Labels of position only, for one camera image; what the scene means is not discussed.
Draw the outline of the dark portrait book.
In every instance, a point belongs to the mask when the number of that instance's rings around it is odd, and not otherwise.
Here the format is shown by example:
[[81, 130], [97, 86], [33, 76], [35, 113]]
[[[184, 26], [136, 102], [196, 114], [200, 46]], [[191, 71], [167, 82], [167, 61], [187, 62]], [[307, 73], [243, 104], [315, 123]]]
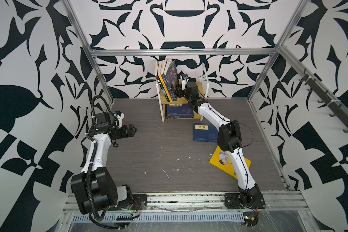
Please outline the dark portrait book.
[[178, 93], [178, 74], [177, 74], [177, 66], [175, 60], [165, 60], [165, 67], [162, 71], [162, 76], [164, 79], [165, 86], [170, 94], [170, 99], [172, 102], [177, 101]]
[[165, 75], [169, 83], [171, 99], [173, 102], [178, 100], [179, 77], [177, 72], [176, 60], [167, 60]]

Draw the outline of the yellow cartoon book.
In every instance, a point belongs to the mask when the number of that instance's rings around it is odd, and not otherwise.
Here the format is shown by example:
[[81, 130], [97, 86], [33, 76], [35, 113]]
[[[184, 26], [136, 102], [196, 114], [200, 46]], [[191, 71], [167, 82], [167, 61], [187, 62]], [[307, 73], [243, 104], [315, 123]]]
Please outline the yellow cartoon book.
[[226, 152], [223, 151], [219, 146], [217, 146], [209, 163], [224, 171], [233, 178], [237, 178], [236, 172], [234, 171], [229, 155], [226, 154]]
[[164, 93], [167, 101], [172, 102], [170, 93], [165, 85], [164, 78], [162, 77], [165, 66], [166, 66], [166, 61], [159, 61], [159, 63], [158, 63], [158, 77], [159, 77], [159, 81], [160, 81], [160, 84], [161, 84], [162, 89], [163, 89], [163, 93]]

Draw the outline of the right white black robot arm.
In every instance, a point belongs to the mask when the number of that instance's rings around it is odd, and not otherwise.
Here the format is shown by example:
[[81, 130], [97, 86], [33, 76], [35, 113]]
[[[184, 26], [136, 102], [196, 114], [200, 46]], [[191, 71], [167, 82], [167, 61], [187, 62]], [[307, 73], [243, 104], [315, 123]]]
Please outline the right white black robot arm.
[[225, 158], [231, 162], [236, 174], [239, 193], [226, 193], [225, 206], [228, 209], [264, 208], [264, 197], [252, 177], [243, 155], [240, 123], [226, 118], [215, 110], [201, 95], [196, 83], [187, 83], [184, 88], [180, 88], [180, 92], [180, 96], [188, 101], [191, 108], [217, 129], [217, 145], [225, 152]]

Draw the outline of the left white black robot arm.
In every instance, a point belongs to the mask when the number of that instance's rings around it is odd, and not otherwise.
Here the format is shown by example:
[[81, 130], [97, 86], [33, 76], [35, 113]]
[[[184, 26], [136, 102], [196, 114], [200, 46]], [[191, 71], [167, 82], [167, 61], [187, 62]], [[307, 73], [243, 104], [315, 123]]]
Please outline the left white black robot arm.
[[117, 140], [134, 137], [137, 129], [134, 125], [123, 125], [124, 114], [121, 111], [96, 113], [91, 111], [92, 125], [85, 137], [91, 141], [87, 159], [80, 174], [72, 176], [71, 189], [79, 211], [88, 215], [96, 226], [108, 230], [123, 230], [131, 221], [140, 216], [131, 214], [122, 223], [102, 224], [106, 212], [112, 207], [130, 209], [134, 202], [128, 185], [117, 186], [106, 168], [110, 147], [118, 147]]

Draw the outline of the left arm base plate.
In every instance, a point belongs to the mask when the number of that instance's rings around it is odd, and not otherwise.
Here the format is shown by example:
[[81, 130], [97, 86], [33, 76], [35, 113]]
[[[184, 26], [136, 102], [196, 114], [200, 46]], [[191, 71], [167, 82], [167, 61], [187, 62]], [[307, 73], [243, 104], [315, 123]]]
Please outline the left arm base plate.
[[127, 199], [120, 201], [117, 208], [141, 210], [147, 206], [148, 195], [147, 194], [133, 194], [128, 196]]

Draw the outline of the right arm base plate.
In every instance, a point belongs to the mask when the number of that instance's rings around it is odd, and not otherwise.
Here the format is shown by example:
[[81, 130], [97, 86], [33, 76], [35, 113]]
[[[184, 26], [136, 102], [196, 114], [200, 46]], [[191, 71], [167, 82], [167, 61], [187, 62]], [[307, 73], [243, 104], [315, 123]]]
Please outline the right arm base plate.
[[262, 194], [249, 196], [246, 193], [225, 193], [224, 205], [228, 209], [264, 209], [265, 200]]

